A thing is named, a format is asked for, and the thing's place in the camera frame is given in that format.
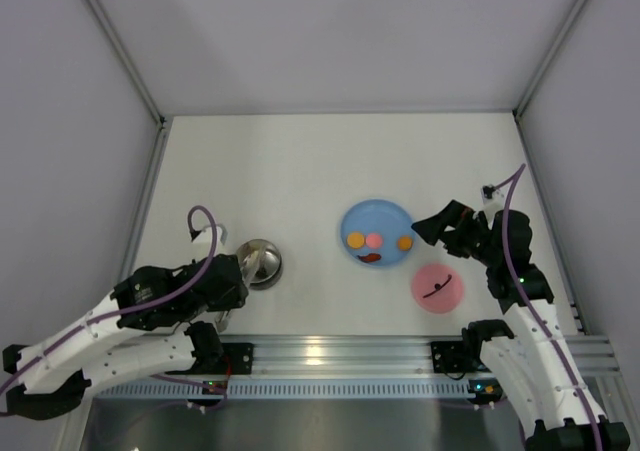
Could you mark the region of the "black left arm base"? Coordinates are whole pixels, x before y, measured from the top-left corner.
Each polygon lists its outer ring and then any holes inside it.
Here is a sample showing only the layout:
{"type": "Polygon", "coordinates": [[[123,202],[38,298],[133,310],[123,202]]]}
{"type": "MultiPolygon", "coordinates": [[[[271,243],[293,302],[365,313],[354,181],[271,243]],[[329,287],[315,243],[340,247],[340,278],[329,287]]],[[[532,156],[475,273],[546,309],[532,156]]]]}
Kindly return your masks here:
{"type": "Polygon", "coordinates": [[[250,342],[224,343],[223,354],[215,363],[215,375],[251,375],[253,371],[255,346],[250,342]]]}

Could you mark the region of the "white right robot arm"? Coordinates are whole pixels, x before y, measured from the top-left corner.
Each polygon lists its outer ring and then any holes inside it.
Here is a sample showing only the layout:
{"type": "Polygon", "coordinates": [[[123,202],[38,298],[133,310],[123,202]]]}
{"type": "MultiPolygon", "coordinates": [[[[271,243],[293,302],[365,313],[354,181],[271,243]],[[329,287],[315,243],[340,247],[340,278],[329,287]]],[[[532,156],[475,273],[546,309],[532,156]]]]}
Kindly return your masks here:
{"type": "Polygon", "coordinates": [[[582,378],[561,330],[555,296],[533,263],[529,217],[474,211],[451,201],[413,223],[427,244],[486,268],[499,319],[462,330],[469,358],[495,377],[516,412],[528,450],[627,450],[630,435],[611,421],[582,378]]]}

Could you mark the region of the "yellow round cracker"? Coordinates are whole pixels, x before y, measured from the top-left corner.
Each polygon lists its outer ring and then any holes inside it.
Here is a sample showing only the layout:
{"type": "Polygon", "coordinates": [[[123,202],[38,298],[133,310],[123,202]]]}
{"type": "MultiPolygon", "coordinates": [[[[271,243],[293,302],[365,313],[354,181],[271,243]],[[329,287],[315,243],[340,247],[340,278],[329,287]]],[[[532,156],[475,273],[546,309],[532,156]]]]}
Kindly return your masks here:
{"type": "Polygon", "coordinates": [[[346,243],[351,249],[360,249],[366,244],[366,237],[360,232],[351,232],[346,237],[346,243]]]}

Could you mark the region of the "orange swirl pastry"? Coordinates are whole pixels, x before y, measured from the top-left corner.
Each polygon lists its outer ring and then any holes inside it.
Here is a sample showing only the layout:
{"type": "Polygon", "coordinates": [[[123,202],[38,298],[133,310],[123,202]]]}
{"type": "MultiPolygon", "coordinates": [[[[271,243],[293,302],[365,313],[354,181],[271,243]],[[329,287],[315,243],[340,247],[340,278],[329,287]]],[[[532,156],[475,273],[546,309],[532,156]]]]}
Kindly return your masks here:
{"type": "Polygon", "coordinates": [[[402,236],[397,242],[397,247],[401,251],[409,251],[413,246],[413,239],[410,236],[402,236]]]}

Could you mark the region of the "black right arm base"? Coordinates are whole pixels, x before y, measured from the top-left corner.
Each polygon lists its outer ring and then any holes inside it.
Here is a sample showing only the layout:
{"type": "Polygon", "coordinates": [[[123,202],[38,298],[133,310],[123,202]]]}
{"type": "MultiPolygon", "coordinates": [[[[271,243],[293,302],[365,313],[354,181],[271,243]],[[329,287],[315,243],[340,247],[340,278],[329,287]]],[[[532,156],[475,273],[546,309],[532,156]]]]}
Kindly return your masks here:
{"type": "Polygon", "coordinates": [[[468,374],[488,371],[488,368],[472,355],[462,341],[432,341],[429,346],[433,370],[436,374],[461,380],[468,374]]]}

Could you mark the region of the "pink round cookie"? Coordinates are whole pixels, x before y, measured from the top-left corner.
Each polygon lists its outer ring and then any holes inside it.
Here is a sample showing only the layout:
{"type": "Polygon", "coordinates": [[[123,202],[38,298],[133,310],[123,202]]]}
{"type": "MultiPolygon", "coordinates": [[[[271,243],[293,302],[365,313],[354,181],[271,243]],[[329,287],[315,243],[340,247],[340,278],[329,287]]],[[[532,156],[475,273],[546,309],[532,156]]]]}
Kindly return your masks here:
{"type": "Polygon", "coordinates": [[[365,237],[365,244],[366,244],[367,247],[369,247],[371,249],[379,249],[379,248],[381,248],[383,246],[384,239],[378,233],[369,233],[365,237]]]}

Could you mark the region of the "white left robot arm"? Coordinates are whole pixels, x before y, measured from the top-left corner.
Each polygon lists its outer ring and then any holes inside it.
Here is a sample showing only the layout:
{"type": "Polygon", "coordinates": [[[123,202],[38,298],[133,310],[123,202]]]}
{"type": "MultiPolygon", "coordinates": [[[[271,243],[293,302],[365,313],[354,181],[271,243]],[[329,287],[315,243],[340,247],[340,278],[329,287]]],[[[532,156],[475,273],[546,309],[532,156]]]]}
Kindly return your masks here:
{"type": "Polygon", "coordinates": [[[224,355],[219,333],[199,317],[239,309],[247,296],[234,255],[141,267],[63,331],[3,350],[4,413],[49,420],[122,383],[215,367],[224,355]]]}

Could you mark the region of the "black steel lunch box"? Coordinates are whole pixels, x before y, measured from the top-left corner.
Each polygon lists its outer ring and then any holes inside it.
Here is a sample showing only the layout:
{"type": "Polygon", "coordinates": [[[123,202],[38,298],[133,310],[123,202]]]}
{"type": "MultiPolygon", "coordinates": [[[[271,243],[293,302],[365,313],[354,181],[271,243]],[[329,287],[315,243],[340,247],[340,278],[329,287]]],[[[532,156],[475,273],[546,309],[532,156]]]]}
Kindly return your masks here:
{"type": "Polygon", "coordinates": [[[243,243],[236,250],[236,257],[239,265],[242,256],[248,254],[254,249],[263,249],[264,256],[261,261],[260,269],[265,269],[268,276],[260,279],[255,275],[255,279],[251,284],[250,290],[264,291],[272,288],[280,280],[283,272],[283,258],[279,249],[270,241],[264,239],[253,239],[243,243]]]}

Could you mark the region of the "steel serving tongs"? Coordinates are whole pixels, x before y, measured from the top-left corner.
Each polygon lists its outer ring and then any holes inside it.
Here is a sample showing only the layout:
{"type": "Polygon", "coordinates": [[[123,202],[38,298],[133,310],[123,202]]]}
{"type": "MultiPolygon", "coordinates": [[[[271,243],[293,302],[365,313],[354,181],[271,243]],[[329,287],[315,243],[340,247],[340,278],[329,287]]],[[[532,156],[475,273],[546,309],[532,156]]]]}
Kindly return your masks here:
{"type": "MultiPolygon", "coordinates": [[[[240,271],[242,274],[242,281],[243,284],[246,288],[246,290],[249,290],[251,287],[252,282],[255,279],[255,275],[257,273],[257,271],[260,269],[260,265],[261,265],[261,261],[260,264],[258,266],[252,266],[251,265],[251,257],[252,254],[256,251],[261,251],[263,253],[262,258],[264,256],[264,250],[263,249],[254,249],[251,252],[249,252],[248,254],[242,256],[241,260],[240,260],[240,271]]],[[[233,316],[233,314],[235,313],[236,309],[232,309],[229,311],[224,311],[224,312],[220,312],[219,315],[216,317],[215,319],[215,325],[216,325],[216,329],[219,333],[223,333],[226,331],[226,329],[228,328],[231,318],[233,316]]]]}

